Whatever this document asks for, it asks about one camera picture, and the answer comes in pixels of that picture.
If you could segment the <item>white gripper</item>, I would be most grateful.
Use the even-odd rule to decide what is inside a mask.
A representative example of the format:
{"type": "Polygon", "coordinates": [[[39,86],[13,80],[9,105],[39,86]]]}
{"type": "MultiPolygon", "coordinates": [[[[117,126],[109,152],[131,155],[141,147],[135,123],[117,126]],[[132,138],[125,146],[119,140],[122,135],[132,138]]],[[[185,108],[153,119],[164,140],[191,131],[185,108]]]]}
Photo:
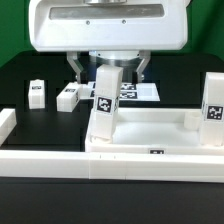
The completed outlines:
{"type": "Polygon", "coordinates": [[[148,50],[181,49],[188,39],[190,0],[30,0],[29,36],[38,51],[62,51],[86,82],[86,70],[73,51],[139,51],[133,82],[144,80],[148,50]]]}

